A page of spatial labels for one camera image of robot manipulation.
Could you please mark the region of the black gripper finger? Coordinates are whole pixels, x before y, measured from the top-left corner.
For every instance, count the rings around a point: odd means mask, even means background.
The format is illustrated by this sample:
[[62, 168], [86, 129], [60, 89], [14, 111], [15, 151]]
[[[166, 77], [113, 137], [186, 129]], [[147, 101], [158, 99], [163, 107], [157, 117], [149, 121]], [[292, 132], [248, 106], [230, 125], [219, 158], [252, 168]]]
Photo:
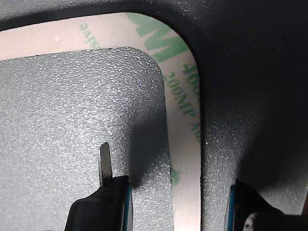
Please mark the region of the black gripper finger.
[[100, 146], [97, 191], [76, 200], [70, 207], [66, 231], [131, 231], [133, 203], [129, 177], [113, 177], [110, 148]]
[[300, 231], [301, 216], [271, 206], [253, 187], [237, 180], [230, 188], [225, 231]]

